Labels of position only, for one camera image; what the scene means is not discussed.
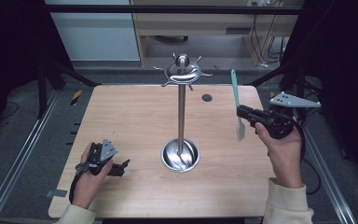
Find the metal stand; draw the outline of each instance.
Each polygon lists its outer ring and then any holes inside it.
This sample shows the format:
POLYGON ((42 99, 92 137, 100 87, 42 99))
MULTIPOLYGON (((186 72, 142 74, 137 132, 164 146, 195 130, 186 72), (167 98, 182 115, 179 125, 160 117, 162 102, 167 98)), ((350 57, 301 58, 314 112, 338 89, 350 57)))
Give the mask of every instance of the metal stand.
POLYGON ((200 161, 200 149, 190 139, 185 139, 185 105, 186 105, 186 86, 191 90, 191 84, 198 80, 200 76, 210 76, 200 71, 197 62, 191 63, 185 54, 176 57, 175 64, 167 69, 155 69, 164 71, 168 81, 162 86, 170 83, 178 85, 178 138, 168 141, 161 150, 161 160, 164 165, 176 173, 188 172, 200 161))

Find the spatula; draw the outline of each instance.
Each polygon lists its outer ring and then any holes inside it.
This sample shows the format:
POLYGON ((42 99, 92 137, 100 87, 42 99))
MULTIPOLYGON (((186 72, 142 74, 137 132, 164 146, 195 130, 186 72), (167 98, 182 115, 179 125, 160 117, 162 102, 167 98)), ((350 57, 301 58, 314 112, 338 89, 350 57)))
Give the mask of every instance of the spatula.
MULTIPOLYGON (((240 99, 238 96, 237 74, 235 73, 234 69, 231 69, 231 82, 232 82, 232 89, 234 90, 235 106, 239 106, 240 99)), ((238 117, 238 124, 237 124, 238 141, 242 140, 244 137, 245 137, 245 125, 242 123, 241 118, 238 117)))

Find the round metal base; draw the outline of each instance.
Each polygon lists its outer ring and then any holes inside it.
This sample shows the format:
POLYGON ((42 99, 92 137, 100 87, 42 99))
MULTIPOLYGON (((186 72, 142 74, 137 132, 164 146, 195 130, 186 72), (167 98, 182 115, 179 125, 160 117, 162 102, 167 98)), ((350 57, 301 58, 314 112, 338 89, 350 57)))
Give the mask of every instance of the round metal base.
POLYGON ((168 141, 161 150, 161 160, 164 165, 176 173, 188 172, 200 161, 200 149, 189 139, 183 142, 183 151, 178 155, 179 140, 174 138, 168 141))

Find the person's left hand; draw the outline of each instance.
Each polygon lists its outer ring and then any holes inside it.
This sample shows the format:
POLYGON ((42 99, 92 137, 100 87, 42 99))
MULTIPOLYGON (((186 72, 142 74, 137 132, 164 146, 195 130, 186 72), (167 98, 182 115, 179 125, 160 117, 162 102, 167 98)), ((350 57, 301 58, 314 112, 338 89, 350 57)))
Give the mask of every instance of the person's left hand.
MULTIPOLYGON (((81 161, 86 161, 91 150, 91 143, 86 147, 86 150, 81 156, 81 161)), ((109 160, 103 167, 100 173, 93 175, 90 171, 82 174, 76 183, 73 205, 88 209, 92 200, 98 193, 100 186, 103 183, 104 178, 110 172, 113 166, 113 160, 109 160)))

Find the metal bracket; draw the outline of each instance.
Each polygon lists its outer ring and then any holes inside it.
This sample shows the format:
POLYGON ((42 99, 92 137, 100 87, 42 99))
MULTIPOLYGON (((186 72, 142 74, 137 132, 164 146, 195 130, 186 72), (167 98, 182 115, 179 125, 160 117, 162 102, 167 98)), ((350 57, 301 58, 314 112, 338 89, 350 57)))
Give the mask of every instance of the metal bracket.
POLYGON ((269 103, 272 105, 281 105, 284 107, 321 107, 320 102, 305 100, 294 95, 284 93, 284 91, 270 99, 269 103))
POLYGON ((46 191, 46 197, 53 198, 55 196, 64 198, 67 192, 68 191, 64 189, 49 189, 46 191))
POLYGON ((112 145, 107 138, 103 139, 103 148, 101 150, 101 161, 107 161, 118 153, 118 150, 112 145))

